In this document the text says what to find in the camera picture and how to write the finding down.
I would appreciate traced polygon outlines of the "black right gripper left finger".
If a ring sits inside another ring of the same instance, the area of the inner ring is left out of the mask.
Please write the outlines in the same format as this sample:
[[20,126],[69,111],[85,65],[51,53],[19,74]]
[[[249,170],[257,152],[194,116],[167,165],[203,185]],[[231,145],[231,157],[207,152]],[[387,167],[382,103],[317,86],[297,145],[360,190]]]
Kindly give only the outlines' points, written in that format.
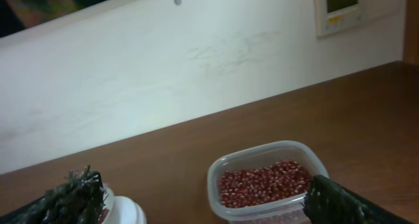
[[81,174],[69,171],[67,181],[41,198],[1,217],[11,224],[98,224],[105,187],[98,171],[86,166]]

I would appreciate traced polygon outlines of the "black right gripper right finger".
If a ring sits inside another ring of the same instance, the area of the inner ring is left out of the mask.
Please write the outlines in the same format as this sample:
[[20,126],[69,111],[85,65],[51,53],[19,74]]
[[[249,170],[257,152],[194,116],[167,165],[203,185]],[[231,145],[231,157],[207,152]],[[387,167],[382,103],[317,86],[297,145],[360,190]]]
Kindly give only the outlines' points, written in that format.
[[312,224],[412,224],[323,175],[312,178],[302,205]]

